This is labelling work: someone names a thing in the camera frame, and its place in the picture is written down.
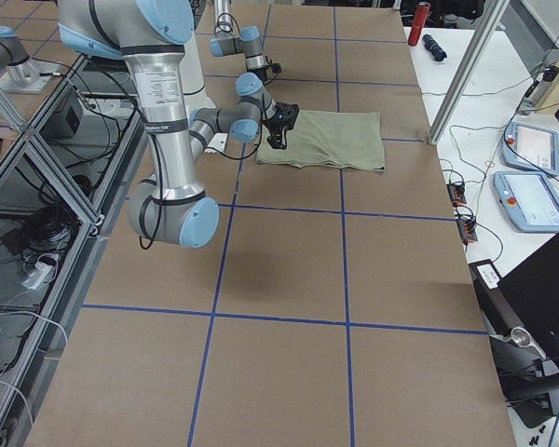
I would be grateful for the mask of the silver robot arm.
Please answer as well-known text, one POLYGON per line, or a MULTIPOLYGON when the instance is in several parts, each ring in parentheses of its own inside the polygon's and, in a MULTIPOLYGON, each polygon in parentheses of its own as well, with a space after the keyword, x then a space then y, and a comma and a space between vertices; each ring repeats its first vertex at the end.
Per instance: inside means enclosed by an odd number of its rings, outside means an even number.
POLYGON ((256 26, 241 28, 231 13, 230 1, 213 1, 214 28, 210 41, 214 57, 243 55, 245 69, 256 75, 264 85, 272 83, 282 72, 281 65, 265 53, 263 38, 256 26))
POLYGON ((257 28, 213 39, 214 55, 242 53, 249 68, 235 83, 238 104, 215 108, 204 90, 189 2, 60 1, 57 8, 64 45, 125 62, 136 88, 155 171, 131 197, 131 227, 149 242, 206 245, 220 211, 197 178, 197 160, 218 134, 248 143, 266 132, 272 148, 284 149, 299 113, 275 101, 256 72, 265 60, 257 28))

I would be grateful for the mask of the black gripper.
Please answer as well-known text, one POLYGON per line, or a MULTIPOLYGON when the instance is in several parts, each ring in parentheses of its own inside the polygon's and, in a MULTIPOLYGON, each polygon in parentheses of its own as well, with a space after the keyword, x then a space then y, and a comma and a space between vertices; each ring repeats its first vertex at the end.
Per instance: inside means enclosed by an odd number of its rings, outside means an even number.
POLYGON ((257 75, 264 84, 272 83, 282 73, 281 65, 267 55, 248 57, 245 61, 247 71, 257 75))
POLYGON ((285 102, 276 102, 272 107, 272 115, 266 120, 266 129, 269 132, 266 141, 272 148, 278 150, 287 148, 286 133, 293 130, 299 111, 297 104, 285 102))

